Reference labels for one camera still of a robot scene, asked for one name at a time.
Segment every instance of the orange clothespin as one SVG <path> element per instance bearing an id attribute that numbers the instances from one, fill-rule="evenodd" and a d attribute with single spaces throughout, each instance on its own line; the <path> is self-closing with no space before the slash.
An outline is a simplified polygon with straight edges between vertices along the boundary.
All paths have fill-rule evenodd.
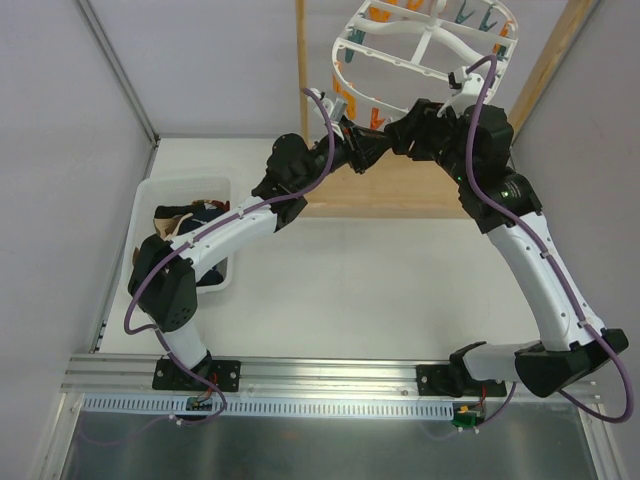
<path id="1" fill-rule="evenodd" d="M 398 0 L 387 0 L 387 3 L 389 5 L 397 5 Z M 381 23 L 387 23 L 389 18 L 391 18 L 391 12 L 386 12 L 375 7 L 369 7 L 369 15 L 371 16 L 371 20 Z"/>
<path id="2" fill-rule="evenodd" d="M 500 30 L 501 37 L 506 37 L 509 35 L 509 25 L 513 25 L 513 20 L 507 20 L 506 22 L 504 22 L 504 26 L 502 27 L 502 30 Z M 493 53 L 495 53 L 498 57 L 504 57 L 506 51 L 507 47 L 505 47 L 504 45 L 500 45 L 499 43 L 496 43 L 493 46 Z"/>
<path id="3" fill-rule="evenodd" d="M 371 121 L 369 122 L 369 128 L 371 130 L 377 130 L 386 120 L 386 118 L 379 118 L 378 115 L 380 115 L 380 110 L 377 107 L 373 107 L 371 109 Z"/>
<path id="4" fill-rule="evenodd" d="M 407 3 L 407 9 L 417 12 L 423 3 L 424 0 L 409 0 L 409 2 Z"/>

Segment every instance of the metal sheet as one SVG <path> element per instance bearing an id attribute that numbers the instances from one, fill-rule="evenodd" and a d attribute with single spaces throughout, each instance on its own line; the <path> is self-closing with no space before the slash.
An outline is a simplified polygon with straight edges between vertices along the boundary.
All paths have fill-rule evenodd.
<path id="1" fill-rule="evenodd" d="M 102 441 L 149 417 L 84 413 Z M 596 480 L 581 420 L 568 405 L 514 404 L 478 435 L 408 420 L 221 417 L 185 428 L 158 423 L 114 447 L 75 443 L 63 479 L 541 479 Z"/>

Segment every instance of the wooden board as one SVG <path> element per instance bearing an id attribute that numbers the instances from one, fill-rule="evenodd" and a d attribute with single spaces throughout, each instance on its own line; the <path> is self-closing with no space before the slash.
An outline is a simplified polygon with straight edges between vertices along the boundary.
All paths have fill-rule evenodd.
<path id="1" fill-rule="evenodd" d="M 360 218 L 467 218 L 457 185 L 435 162 L 387 154 L 364 175 L 348 167 L 307 196 L 307 216 Z"/>

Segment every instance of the metal frame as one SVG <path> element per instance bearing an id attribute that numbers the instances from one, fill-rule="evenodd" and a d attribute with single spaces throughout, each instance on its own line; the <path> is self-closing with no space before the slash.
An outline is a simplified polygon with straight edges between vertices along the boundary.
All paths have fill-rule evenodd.
<path id="1" fill-rule="evenodd" d="M 151 389 L 157 360 L 158 356 L 154 355 L 98 353 L 78 354 L 71 358 L 61 387 L 62 396 L 55 429 L 51 432 L 52 440 L 41 462 L 40 479 L 60 478 L 86 395 L 99 397 L 129 393 L 135 394 L 136 398 L 150 400 L 167 396 L 166 392 Z M 288 403 L 313 404 L 318 399 L 324 399 L 327 402 L 357 401 L 366 408 L 367 405 L 392 402 L 394 405 L 406 405 L 405 417 L 410 419 L 413 418 L 409 412 L 411 407 L 438 403 L 447 406 L 452 402 L 450 397 L 425 398 L 418 395 L 416 365 L 441 362 L 254 357 L 237 360 L 242 362 L 240 390 L 236 394 L 228 394 L 235 404 L 269 403 L 277 399 L 284 399 Z M 580 401 L 602 411 L 600 392 L 595 382 L 576 382 L 568 391 Z M 470 403 L 475 400 L 475 397 L 462 397 L 456 402 Z M 490 398 L 487 401 L 496 407 L 503 399 Z M 553 404 L 566 403 L 566 400 L 559 395 L 541 399 L 518 385 L 513 402 Z M 313 413 L 323 416 L 319 411 Z M 608 426 L 583 414 L 581 419 L 598 478 L 627 479 Z"/>
<path id="2" fill-rule="evenodd" d="M 91 4 L 91 1 L 74 1 L 76 3 L 76 6 L 78 7 L 80 15 L 87 23 L 98 47 L 100 48 L 100 51 L 104 55 L 105 60 L 107 61 L 107 65 L 109 65 L 111 71 L 115 75 L 115 78 L 118 81 L 122 93 L 129 103 L 134 116 L 138 120 L 138 123 L 140 123 L 140 126 L 142 127 L 142 130 L 144 130 L 144 133 L 147 135 L 149 141 L 155 147 L 159 139 L 158 134 L 153 128 L 151 120 L 149 120 L 147 112 L 142 106 L 142 102 L 140 102 L 140 99 L 138 98 L 138 95 L 136 94 L 136 91 L 134 90 L 129 77 L 127 76 L 127 72 L 125 72 L 124 67 L 120 63 L 118 55 L 116 54 L 113 45 L 111 45 L 109 36 L 102 26 L 102 23 L 100 23 L 100 19 L 98 18 L 98 15 L 96 14 L 95 9 Z"/>

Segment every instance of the white wall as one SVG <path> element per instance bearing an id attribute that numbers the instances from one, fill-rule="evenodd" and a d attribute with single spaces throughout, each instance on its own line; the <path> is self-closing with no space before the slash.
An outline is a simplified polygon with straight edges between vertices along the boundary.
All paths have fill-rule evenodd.
<path id="1" fill-rule="evenodd" d="M 503 1 L 520 26 L 520 43 L 495 97 L 497 105 L 509 110 L 566 0 Z M 362 2 L 307 0 L 311 86 L 331 89 L 331 47 Z M 455 11 L 460 2 L 451 3 Z M 470 9 L 473 3 L 469 0 Z M 293 0 L 92 0 L 92 4 L 161 135 L 276 136 L 298 131 Z M 469 26 L 479 25 L 483 14 L 479 10 Z M 416 37 L 407 37 L 393 46 L 415 48 Z M 402 55 L 409 58 L 406 49 Z M 400 75 L 399 69 L 376 68 L 366 60 L 356 56 L 349 64 L 355 75 L 348 76 L 365 93 L 405 107 L 418 97 L 444 101 L 449 96 L 444 82 L 438 82 L 442 88 L 430 88 L 432 82 L 422 75 Z M 360 110 L 358 122 L 368 126 L 370 111 Z M 314 133 L 323 134 L 319 122 L 313 125 Z"/>
<path id="2" fill-rule="evenodd" d="M 27 478 L 150 146 L 71 0 L 0 2 L 0 478 Z"/>
<path id="3" fill-rule="evenodd" d="M 577 284 L 610 327 L 640 389 L 640 3 L 605 0 L 526 124 L 516 166 L 531 179 Z M 618 374 L 599 372 L 608 410 L 622 411 Z M 614 427 L 632 478 L 640 414 Z"/>

